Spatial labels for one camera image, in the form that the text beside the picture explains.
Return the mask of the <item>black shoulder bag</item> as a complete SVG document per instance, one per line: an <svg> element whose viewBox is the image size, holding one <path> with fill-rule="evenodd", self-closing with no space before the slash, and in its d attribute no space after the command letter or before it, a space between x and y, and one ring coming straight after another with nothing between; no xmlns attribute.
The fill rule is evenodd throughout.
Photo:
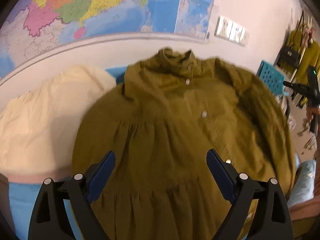
<svg viewBox="0 0 320 240"><path fill-rule="evenodd" d="M294 35L292 36L289 45L283 46L283 48L280 50L279 59L281 61L286 62L288 65L290 65L292 68L297 69L299 67L299 62L301 59L301 56L297 50L294 50L295 46L295 38L297 36L297 33L300 31L303 33L304 30L304 10L302 11L299 23L294 31Z"/></svg>

